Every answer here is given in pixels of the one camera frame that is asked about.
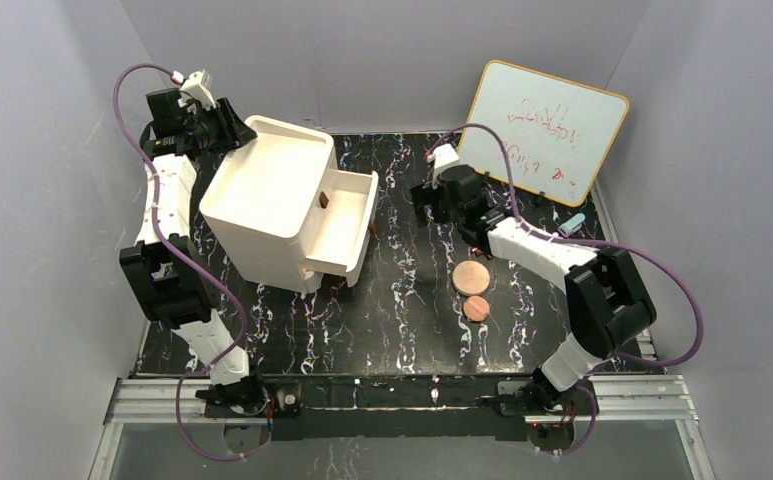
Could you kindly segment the white drawer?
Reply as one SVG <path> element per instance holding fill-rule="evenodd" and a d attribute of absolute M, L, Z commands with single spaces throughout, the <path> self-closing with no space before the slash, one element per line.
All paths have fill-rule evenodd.
<path fill-rule="evenodd" d="M 316 207 L 319 222 L 304 267 L 341 276 L 352 287 L 359 280 L 370 240 L 379 175 L 333 170 L 331 180 L 330 188 L 319 190 L 326 205 Z"/>

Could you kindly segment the white three-drawer organizer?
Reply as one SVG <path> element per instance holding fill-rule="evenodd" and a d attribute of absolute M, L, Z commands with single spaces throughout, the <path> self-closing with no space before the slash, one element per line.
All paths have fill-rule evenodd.
<path fill-rule="evenodd" d="M 322 275 L 305 257 L 335 177 L 334 141 L 262 115 L 245 124 L 255 139 L 224 157 L 199 211 L 242 279 L 312 293 Z"/>

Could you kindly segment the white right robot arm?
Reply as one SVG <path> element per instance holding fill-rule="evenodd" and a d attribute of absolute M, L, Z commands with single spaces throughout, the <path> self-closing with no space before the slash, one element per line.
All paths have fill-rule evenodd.
<path fill-rule="evenodd" d="M 636 338 L 657 318 L 631 255 L 543 239 L 524 229 L 512 213 L 492 205 L 486 179 L 467 165 L 445 169 L 437 181 L 414 186 L 417 221 L 453 224 L 463 241 L 482 254 L 514 262 L 565 295 L 570 331 L 531 374 L 526 395 L 557 400 L 600 363 Z"/>

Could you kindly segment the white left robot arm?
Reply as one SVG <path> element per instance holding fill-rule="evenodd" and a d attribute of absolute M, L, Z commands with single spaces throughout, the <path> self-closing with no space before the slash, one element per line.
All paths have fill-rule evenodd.
<path fill-rule="evenodd" d="M 240 384 L 249 359 L 224 325 L 221 292 L 202 276 L 206 263 L 191 239 L 191 201 L 198 163 L 256 139 L 226 98 L 168 88 L 147 94 L 152 116 L 138 144 L 146 166 L 147 197 L 139 234 L 119 263 L 143 311 L 183 339 L 207 366 L 212 385 Z"/>

